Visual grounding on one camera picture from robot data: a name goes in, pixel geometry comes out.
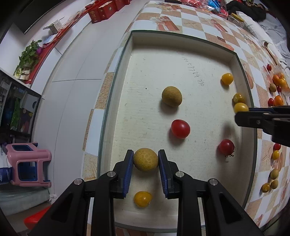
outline red box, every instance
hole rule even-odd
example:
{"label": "red box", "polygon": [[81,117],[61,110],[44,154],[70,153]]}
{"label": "red box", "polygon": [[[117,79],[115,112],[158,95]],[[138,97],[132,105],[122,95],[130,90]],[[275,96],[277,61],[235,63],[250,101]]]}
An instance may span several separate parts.
{"label": "red box", "polygon": [[120,11],[125,6],[123,0],[114,0],[114,2],[116,4],[117,11]]}
{"label": "red box", "polygon": [[125,5],[129,5],[130,4],[130,0],[123,0]]}
{"label": "red box", "polygon": [[96,6],[93,9],[90,9],[89,12],[88,12],[90,17],[91,17],[91,19],[92,19],[92,23],[93,24],[102,21],[102,18],[101,18],[100,14],[99,14],[98,9],[99,9],[99,7]]}
{"label": "red box", "polygon": [[109,19],[116,11],[116,5],[114,1],[106,2],[98,8],[99,14],[102,20]]}

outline pink plastic stool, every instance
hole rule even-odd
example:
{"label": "pink plastic stool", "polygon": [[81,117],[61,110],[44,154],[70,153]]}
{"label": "pink plastic stool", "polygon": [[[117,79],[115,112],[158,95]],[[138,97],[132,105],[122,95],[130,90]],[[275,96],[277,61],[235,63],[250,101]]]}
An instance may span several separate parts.
{"label": "pink plastic stool", "polygon": [[13,185],[21,187],[51,187],[43,177],[43,162],[51,161],[51,152],[38,149],[38,143],[13,143],[6,145],[6,154],[12,165]]}

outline checkered tablecloth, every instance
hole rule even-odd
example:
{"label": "checkered tablecloth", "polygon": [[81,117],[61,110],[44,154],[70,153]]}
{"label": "checkered tablecloth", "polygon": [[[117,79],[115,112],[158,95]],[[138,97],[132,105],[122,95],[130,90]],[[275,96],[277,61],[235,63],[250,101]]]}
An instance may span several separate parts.
{"label": "checkered tablecloth", "polygon": [[[134,21],[129,25],[105,70],[104,82],[96,105],[91,110],[84,139],[83,150],[85,154],[82,174],[85,180],[96,178],[99,148],[96,143],[99,143],[100,140],[104,110],[117,63],[132,30],[174,32],[208,40],[228,48],[237,53],[243,65],[255,107],[268,107],[268,99],[278,95],[278,92],[270,93],[268,90],[272,82],[273,72],[268,73],[266,69],[268,63],[272,68],[274,68],[275,63],[266,48],[250,33],[226,19],[200,9],[185,5],[150,1],[140,10]],[[284,103],[289,104],[289,98],[285,96],[283,98]],[[282,146],[280,158],[273,161],[271,160],[273,145],[271,136],[262,130],[258,130],[255,175],[245,210],[259,227],[266,224],[281,211],[290,196],[289,148]],[[261,186],[268,181],[270,171],[273,168],[278,168],[280,171],[278,188],[270,190],[268,193],[262,193]]]}

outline metal bolt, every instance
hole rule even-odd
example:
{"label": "metal bolt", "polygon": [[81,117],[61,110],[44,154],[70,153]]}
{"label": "metal bolt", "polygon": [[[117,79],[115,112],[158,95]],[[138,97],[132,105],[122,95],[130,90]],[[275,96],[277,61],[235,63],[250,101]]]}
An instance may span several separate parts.
{"label": "metal bolt", "polygon": [[75,185],[80,185],[82,182],[83,182],[82,179],[75,179],[75,180],[73,181],[73,183],[74,183]]}
{"label": "metal bolt", "polygon": [[109,176],[109,177],[114,177],[115,175],[116,175],[116,172],[115,171],[109,171],[107,173],[107,176]]}
{"label": "metal bolt", "polygon": [[175,173],[175,175],[176,175],[177,177],[183,177],[183,176],[184,176],[184,173],[183,173],[182,171],[177,171],[177,172]]}
{"label": "metal bolt", "polygon": [[209,180],[209,183],[210,183],[211,185],[217,185],[217,184],[218,184],[218,181],[217,181],[216,179],[210,179],[210,180]]}

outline black screen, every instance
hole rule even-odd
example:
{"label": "black screen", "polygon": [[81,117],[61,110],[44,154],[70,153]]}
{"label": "black screen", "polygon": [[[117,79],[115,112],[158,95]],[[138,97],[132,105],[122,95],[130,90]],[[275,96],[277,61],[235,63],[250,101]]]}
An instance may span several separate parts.
{"label": "black screen", "polygon": [[26,33],[34,23],[64,0],[33,0],[17,17],[15,24]]}

